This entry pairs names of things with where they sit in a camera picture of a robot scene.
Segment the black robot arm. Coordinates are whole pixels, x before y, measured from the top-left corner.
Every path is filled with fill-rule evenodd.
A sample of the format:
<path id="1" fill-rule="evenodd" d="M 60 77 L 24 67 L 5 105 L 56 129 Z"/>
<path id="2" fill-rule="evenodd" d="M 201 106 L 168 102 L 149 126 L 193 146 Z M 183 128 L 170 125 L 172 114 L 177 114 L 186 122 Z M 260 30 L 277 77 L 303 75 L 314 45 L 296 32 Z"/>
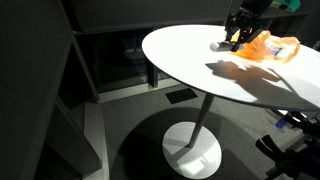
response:
<path id="1" fill-rule="evenodd" d="M 236 52 L 243 44 L 250 43 L 262 31 L 260 19 L 273 0 L 243 0 L 236 14 L 229 14 L 225 22 L 226 41 Z"/>

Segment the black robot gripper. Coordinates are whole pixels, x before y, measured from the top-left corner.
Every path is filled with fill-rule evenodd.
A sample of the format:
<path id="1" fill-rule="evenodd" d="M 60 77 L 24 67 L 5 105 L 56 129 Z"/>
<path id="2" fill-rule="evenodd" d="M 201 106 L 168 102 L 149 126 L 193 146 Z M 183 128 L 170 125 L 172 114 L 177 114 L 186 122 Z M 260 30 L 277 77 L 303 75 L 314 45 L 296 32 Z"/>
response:
<path id="1" fill-rule="evenodd" d="M 260 16 L 256 13 L 240 10 L 236 14 L 229 14 L 225 23 L 225 40 L 234 43 L 231 51 L 239 50 L 244 43 L 250 40 L 253 31 L 260 28 Z"/>

